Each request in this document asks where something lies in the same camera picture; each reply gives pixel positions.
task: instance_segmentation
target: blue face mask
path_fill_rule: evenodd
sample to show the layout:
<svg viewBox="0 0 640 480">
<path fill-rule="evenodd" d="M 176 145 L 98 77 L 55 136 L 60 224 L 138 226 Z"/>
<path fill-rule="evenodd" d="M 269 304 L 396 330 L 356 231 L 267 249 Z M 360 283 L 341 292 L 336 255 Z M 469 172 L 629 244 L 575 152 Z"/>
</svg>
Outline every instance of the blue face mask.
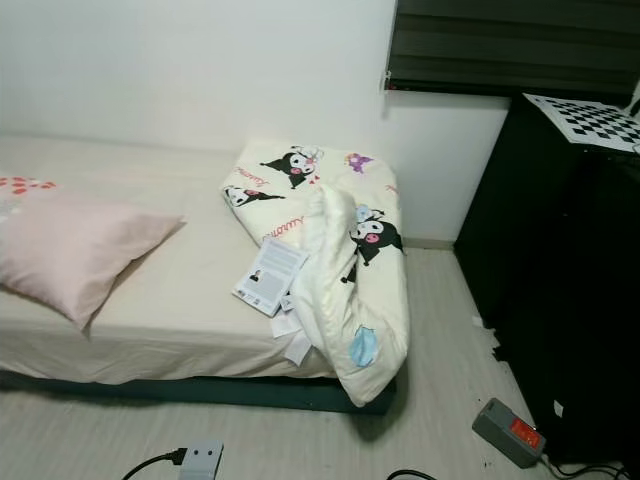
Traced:
<svg viewBox="0 0 640 480">
<path fill-rule="evenodd" d="M 378 353 L 378 339 L 376 333 L 370 328 L 360 326 L 355 338 L 349 346 L 349 356 L 353 363 L 359 367 L 369 366 Z"/>
</svg>

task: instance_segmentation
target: dark roller blind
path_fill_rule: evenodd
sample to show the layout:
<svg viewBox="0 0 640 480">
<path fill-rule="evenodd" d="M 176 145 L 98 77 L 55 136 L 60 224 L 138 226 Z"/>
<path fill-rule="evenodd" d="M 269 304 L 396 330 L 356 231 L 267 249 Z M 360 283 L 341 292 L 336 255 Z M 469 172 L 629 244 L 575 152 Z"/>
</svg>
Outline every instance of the dark roller blind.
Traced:
<svg viewBox="0 0 640 480">
<path fill-rule="evenodd" d="M 398 0 L 387 88 L 624 103 L 640 0 Z"/>
</svg>

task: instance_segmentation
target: black cabinet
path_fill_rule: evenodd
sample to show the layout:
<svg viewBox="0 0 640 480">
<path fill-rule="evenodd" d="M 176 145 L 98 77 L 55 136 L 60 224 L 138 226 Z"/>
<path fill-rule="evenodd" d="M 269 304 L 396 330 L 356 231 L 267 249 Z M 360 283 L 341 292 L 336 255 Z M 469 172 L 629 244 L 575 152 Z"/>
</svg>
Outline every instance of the black cabinet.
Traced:
<svg viewBox="0 0 640 480">
<path fill-rule="evenodd" d="M 570 144 L 514 99 L 455 252 L 550 457 L 633 468 L 640 157 Z"/>
</svg>

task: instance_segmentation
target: white tag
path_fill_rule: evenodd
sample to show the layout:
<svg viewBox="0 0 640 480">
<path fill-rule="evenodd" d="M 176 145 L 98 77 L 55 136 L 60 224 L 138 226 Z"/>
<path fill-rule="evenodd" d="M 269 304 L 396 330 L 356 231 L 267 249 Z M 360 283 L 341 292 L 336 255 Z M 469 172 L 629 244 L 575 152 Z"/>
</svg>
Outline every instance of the white tag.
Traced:
<svg viewBox="0 0 640 480">
<path fill-rule="evenodd" d="M 302 330 L 302 325 L 298 316 L 294 311 L 290 312 L 278 312 L 278 314 L 271 319 L 271 333 L 273 338 L 279 338 L 290 333 L 299 332 Z"/>
<path fill-rule="evenodd" d="M 291 340 L 287 350 L 284 352 L 284 356 L 299 367 L 302 364 L 304 357 L 309 353 L 309 350 L 311 350 L 311 342 L 309 341 L 306 333 L 300 330 L 296 333 L 296 336 L 293 337 L 293 340 Z"/>
<path fill-rule="evenodd" d="M 556 415 L 562 418 L 562 413 L 564 412 L 564 407 L 560 405 L 560 402 L 557 400 L 553 401 L 553 411 L 556 412 Z"/>
<path fill-rule="evenodd" d="M 291 295 L 285 295 L 280 300 L 280 306 L 285 312 L 293 309 L 293 302 L 291 301 Z"/>
<path fill-rule="evenodd" d="M 480 318 L 477 315 L 471 316 L 471 323 L 473 323 L 473 325 L 476 327 L 484 328 L 484 323 L 482 323 L 482 318 Z"/>
</svg>

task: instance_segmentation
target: booklet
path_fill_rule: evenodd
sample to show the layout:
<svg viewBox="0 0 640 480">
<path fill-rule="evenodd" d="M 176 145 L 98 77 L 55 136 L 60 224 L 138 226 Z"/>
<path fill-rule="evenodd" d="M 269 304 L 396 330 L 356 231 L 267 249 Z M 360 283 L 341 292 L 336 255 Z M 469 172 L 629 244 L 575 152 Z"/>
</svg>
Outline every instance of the booklet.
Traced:
<svg viewBox="0 0 640 480">
<path fill-rule="evenodd" d="M 266 237 L 258 257 L 232 293 L 273 317 L 308 256 L 280 240 Z"/>
</svg>

